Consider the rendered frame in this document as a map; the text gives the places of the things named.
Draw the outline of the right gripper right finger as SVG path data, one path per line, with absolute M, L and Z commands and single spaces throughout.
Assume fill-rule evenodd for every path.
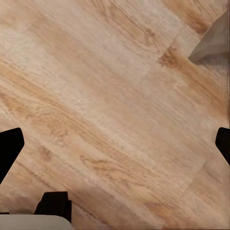
M 216 136 L 215 144 L 230 165 L 230 129 L 220 127 Z

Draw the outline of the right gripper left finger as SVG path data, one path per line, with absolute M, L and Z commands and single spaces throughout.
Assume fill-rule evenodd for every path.
M 23 133 L 19 127 L 0 133 L 0 184 L 23 146 Z

